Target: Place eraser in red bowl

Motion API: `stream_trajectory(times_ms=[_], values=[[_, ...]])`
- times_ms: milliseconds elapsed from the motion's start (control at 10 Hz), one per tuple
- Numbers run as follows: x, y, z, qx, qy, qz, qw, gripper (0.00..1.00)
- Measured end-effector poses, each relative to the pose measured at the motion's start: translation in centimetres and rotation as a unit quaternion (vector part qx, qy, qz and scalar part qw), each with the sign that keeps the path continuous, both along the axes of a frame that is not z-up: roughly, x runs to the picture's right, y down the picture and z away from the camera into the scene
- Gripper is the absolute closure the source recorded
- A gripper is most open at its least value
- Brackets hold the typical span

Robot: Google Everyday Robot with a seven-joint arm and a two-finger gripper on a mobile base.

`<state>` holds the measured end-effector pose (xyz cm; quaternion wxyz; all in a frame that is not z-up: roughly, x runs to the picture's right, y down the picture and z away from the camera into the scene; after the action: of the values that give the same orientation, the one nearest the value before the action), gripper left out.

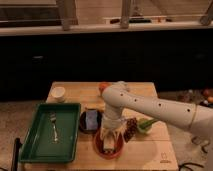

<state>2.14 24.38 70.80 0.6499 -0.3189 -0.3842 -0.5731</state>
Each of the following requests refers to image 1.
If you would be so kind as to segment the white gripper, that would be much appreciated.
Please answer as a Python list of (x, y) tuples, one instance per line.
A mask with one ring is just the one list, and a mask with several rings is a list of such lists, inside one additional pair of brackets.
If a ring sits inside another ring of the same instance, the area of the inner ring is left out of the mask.
[(104, 115), (101, 121), (101, 132), (100, 132), (100, 139), (103, 141), (105, 137), (108, 135), (108, 131), (116, 132), (115, 133), (115, 142), (117, 143), (122, 137), (123, 126), (125, 123), (125, 118), (120, 117), (118, 119), (111, 119)]

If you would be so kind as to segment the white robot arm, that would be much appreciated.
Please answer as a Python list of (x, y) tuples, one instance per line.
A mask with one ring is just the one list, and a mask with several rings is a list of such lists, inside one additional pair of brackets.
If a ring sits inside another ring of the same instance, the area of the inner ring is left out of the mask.
[(116, 130), (121, 126), (122, 112), (125, 108), (143, 113), (209, 140), (210, 149), (204, 171), (213, 171), (213, 109), (196, 104), (135, 95), (129, 91), (128, 85), (123, 81), (113, 84), (100, 83), (99, 91), (105, 102), (101, 123), (102, 133), (106, 130)]

